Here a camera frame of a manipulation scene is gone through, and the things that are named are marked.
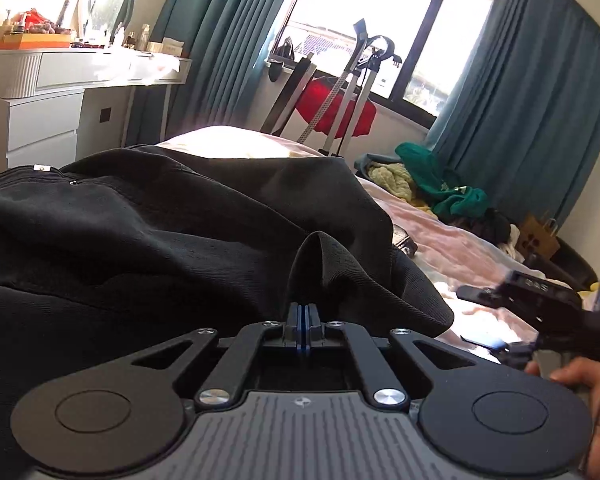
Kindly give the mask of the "person's right hand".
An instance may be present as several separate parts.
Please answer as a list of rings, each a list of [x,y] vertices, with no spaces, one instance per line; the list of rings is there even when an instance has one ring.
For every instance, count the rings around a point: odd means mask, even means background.
[[[548,378],[566,387],[588,388],[594,430],[581,471],[585,479],[600,480],[600,362],[579,356],[568,365],[554,370]]]

